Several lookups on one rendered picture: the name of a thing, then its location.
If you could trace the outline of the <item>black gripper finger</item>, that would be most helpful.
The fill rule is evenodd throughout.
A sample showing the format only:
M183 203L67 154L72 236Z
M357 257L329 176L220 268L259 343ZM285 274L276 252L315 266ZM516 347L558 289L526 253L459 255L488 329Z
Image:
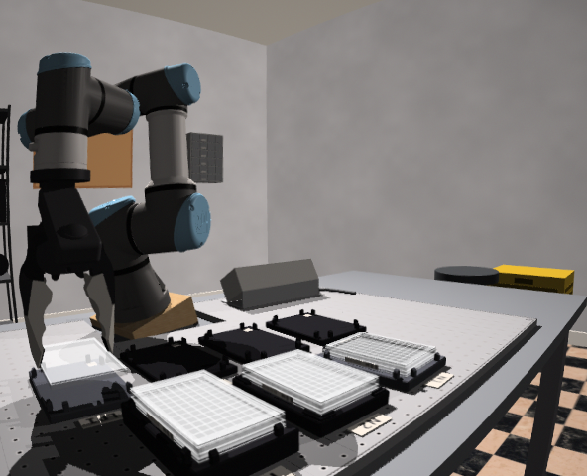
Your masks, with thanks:
M46 285L44 271L36 261L35 249L27 249L27 257L20 270L19 288L31 353L37 368L41 369L45 353L42 343L46 331L44 313L52 301L53 292Z
M102 328L102 341L106 350L113 354L115 276L103 244L100 260L89 270L89 275L84 273L84 281L84 291Z

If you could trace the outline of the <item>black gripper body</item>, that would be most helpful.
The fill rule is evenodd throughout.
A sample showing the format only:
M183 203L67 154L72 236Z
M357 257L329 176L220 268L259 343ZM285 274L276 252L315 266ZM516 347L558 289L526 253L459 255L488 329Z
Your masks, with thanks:
M90 182L90 170L53 168L30 171L30 183L38 183L40 188L75 188L75 183L82 182ZM27 226L27 238L28 248L36 250L36 261L39 267L44 274L51 274L54 281L58 280L60 274L76 273L78 277L84 278L83 272L90 270L96 263L56 265L43 221L40 225Z

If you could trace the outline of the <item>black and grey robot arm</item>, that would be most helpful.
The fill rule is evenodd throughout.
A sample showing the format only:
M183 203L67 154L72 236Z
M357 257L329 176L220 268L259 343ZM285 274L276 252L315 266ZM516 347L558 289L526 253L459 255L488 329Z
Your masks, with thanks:
M187 105L200 98L198 74L182 63L111 85L91 76L88 57L53 53L40 59L37 77L36 108L18 121L22 144L36 152L34 170L87 169L88 137L126 134L146 115L145 202L126 196L88 214L76 188L47 188L39 190L38 208L57 265L98 262L104 245L115 276L115 323L152 317L171 298L148 254L198 249L210 232L208 202L188 177L185 119Z

